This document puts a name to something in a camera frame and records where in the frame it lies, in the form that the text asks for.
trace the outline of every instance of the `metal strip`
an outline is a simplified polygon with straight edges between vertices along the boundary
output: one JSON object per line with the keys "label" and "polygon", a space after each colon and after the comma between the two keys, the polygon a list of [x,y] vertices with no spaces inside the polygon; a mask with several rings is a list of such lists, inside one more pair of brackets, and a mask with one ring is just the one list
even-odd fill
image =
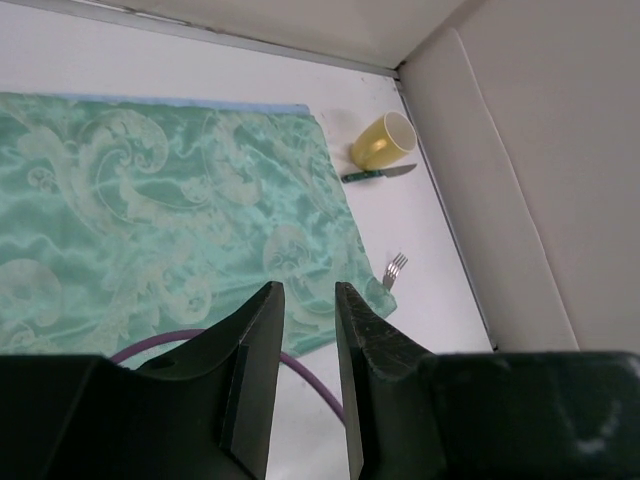
{"label": "metal strip", "polygon": [[385,77],[399,78],[398,72],[389,68],[377,67],[366,63],[345,60],[343,58],[321,55],[290,47],[283,47],[272,43],[251,40],[225,33],[216,33],[207,27],[193,25],[181,20],[165,18],[146,12],[137,12],[127,8],[118,8],[83,0],[1,0],[5,3],[22,5],[25,7],[62,13],[74,17],[97,20],[99,22],[114,23],[124,27],[138,28],[149,32],[173,35],[176,37],[200,40],[228,47],[253,50],[255,52],[294,58],[308,62],[346,68],[360,72],[373,73]]}
{"label": "metal strip", "polygon": [[[407,113],[407,117],[411,120],[411,123],[415,125],[413,121],[413,117],[411,116],[411,110],[409,109],[409,104],[407,102],[407,98],[404,94],[404,90],[402,88],[402,83],[400,80],[396,80],[396,87],[398,89],[398,94],[400,95],[400,99],[402,100],[402,105],[404,106],[404,110]],[[436,196],[438,197],[438,203],[440,203],[440,208],[442,209],[442,213],[444,214],[444,219],[447,222],[447,228],[449,229],[449,233],[451,233],[451,238],[453,238],[453,245],[456,248],[456,252],[458,253],[458,257],[460,258],[460,263],[462,264],[462,270],[464,271],[465,277],[467,277],[467,282],[469,283],[469,287],[471,288],[471,295],[473,295],[473,301],[478,308],[478,312],[480,313],[480,319],[482,320],[482,324],[484,325],[484,329],[487,332],[487,337],[489,338],[489,343],[491,344],[491,348],[494,352],[498,352],[498,343],[495,341],[495,338],[491,334],[491,328],[489,327],[489,323],[487,322],[487,316],[482,309],[482,305],[478,301],[478,296],[476,295],[476,289],[474,286],[473,279],[469,275],[469,270],[467,269],[467,263],[465,262],[464,256],[462,255],[462,251],[460,250],[460,245],[458,243],[458,237],[456,236],[455,231],[453,230],[453,226],[451,225],[451,220],[449,213],[447,212],[447,207],[442,200],[442,195],[440,193],[440,189],[438,188],[438,184],[436,182],[435,177],[433,176],[433,170],[431,169],[431,164],[429,163],[429,157],[427,156],[427,150],[422,143],[422,139],[420,138],[420,134],[416,132],[416,137],[418,138],[418,148],[420,149],[420,153],[422,153],[422,158],[424,159],[424,163],[427,166],[427,171],[429,172],[429,178],[431,178],[431,183],[433,184],[433,188],[436,191]]]}

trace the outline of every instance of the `yellow mug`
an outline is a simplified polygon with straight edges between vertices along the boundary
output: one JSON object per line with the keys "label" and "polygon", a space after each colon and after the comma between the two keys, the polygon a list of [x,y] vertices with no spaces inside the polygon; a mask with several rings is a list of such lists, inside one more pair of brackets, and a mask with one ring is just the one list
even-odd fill
{"label": "yellow mug", "polygon": [[362,170],[378,170],[411,152],[417,143],[409,119],[398,112],[385,113],[351,145],[351,161]]}

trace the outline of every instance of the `cable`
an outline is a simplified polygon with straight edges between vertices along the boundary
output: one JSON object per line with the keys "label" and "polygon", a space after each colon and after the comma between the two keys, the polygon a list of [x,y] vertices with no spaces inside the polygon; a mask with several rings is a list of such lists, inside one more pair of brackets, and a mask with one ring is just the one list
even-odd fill
{"label": "cable", "polygon": [[[165,343],[177,342],[180,340],[190,340],[196,335],[204,332],[204,330],[204,328],[192,328],[187,330],[176,330],[175,332],[169,333],[161,333],[160,335],[155,335],[134,343],[133,345],[129,345],[124,350],[113,355],[110,360],[113,363],[122,363],[134,355],[149,350],[150,348],[157,347],[158,345],[164,345]],[[342,409],[342,405],[340,405],[340,402],[333,396],[327,386],[322,383],[322,381],[320,381],[320,379],[316,377],[311,370],[284,352],[280,352],[280,362],[284,363],[287,367],[300,375],[309,385],[311,385],[311,387],[318,392],[318,395],[320,395],[325,402],[327,402],[329,408],[331,408],[333,413],[335,413],[344,424],[344,410]]]}

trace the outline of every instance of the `utensil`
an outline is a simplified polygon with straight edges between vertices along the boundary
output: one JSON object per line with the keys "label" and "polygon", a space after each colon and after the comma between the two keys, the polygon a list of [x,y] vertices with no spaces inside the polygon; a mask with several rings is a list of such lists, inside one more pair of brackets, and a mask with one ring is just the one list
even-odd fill
{"label": "utensil", "polygon": [[400,270],[404,268],[408,261],[409,259],[407,257],[402,253],[399,253],[396,255],[396,258],[391,260],[389,265],[387,265],[387,269],[384,271],[384,275],[382,277],[382,285],[387,287],[387,290],[391,290],[396,278],[398,278]]}
{"label": "utensil", "polygon": [[365,180],[367,178],[376,178],[376,177],[397,177],[398,175],[404,175],[405,173],[409,173],[411,170],[416,168],[416,164],[413,165],[403,165],[401,167],[393,167],[393,168],[383,168],[382,170],[371,170],[369,172],[358,172],[358,173],[350,173],[348,175],[343,175],[340,177],[342,183],[351,183],[357,182],[358,180]]}
{"label": "utensil", "polygon": [[362,170],[388,167],[416,148],[416,131],[407,117],[385,113],[351,145],[351,161]]}

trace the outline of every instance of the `fork handle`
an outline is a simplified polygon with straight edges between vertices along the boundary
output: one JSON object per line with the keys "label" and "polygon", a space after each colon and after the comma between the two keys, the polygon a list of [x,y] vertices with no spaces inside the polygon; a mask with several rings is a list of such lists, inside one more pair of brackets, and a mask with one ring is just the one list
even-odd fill
{"label": "fork handle", "polygon": [[382,172],[380,170],[371,170],[370,172],[358,172],[343,175],[340,177],[340,180],[342,180],[342,183],[351,183],[357,182],[358,180],[366,180],[367,178],[377,178],[381,176]]}

